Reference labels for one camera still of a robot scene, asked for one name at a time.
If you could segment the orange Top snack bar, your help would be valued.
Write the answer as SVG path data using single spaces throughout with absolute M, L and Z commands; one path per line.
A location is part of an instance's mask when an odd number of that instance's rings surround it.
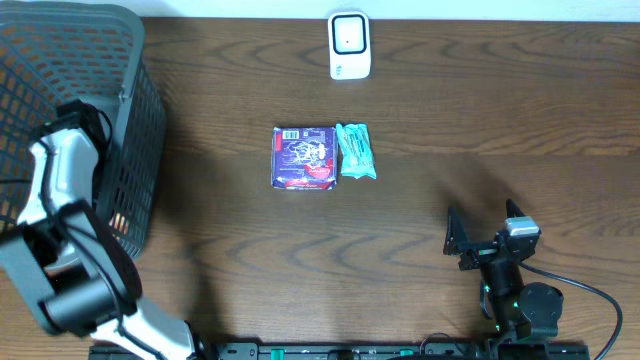
M 129 232 L 129 220 L 121 213 L 116 212 L 111 217 L 109 225 L 119 234 L 127 235 Z

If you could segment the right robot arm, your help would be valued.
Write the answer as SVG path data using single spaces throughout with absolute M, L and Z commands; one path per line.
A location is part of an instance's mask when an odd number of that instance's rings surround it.
M 481 306 L 496 321 L 498 332 L 511 341 L 546 340 L 558 335 L 564 297 L 560 290 L 541 282 L 526 284 L 520 269 L 535 254 L 541 230 L 511 199 L 506 219 L 490 241 L 473 242 L 455 208 L 447 212 L 443 253 L 459 258 L 462 271 L 481 272 Z

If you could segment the white barcode scanner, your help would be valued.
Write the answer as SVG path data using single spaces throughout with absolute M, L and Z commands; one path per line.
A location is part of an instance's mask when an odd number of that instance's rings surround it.
M 359 80 L 371 72 L 369 18 L 360 11 L 336 12 L 327 21 L 329 72 L 332 79 Z

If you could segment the grey plastic mesh basket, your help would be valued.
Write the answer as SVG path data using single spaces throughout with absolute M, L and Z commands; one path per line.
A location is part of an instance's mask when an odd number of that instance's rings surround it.
M 16 224 L 33 174 L 31 130 L 81 100 L 113 125 L 94 204 L 131 256 L 141 254 L 166 135 L 166 113 L 143 60 L 145 29 L 129 9 L 109 4 L 4 1 L 1 4 L 1 227 Z

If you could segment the black mounting rail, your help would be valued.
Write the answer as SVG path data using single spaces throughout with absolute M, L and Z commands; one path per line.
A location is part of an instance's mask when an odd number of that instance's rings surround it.
M 259 345 L 228 343 L 217 347 L 218 360 L 383 360 L 383 359 L 551 359 L 584 360 L 584 345 L 506 344 L 494 355 L 468 343 L 430 342 L 422 346 L 401 345 Z

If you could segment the teal wrapped snack packet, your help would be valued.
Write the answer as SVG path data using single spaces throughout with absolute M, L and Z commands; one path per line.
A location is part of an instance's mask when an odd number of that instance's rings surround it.
M 367 125 L 337 124 L 336 134 L 343 155 L 341 175 L 355 179 L 376 179 L 377 172 Z

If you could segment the purple square snack packet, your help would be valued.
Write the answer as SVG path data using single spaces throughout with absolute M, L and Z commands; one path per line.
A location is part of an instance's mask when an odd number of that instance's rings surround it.
M 331 190 L 337 183 L 334 127 L 273 129 L 271 185 L 283 190 Z

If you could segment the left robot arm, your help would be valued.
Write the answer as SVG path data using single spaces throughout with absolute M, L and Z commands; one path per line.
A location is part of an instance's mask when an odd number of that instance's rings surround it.
M 1 235 L 1 265 L 51 335 L 90 337 L 141 359 L 213 359 L 188 322 L 144 296 L 131 257 L 95 212 L 112 136 L 106 113 L 80 100 L 31 131 L 30 191 Z

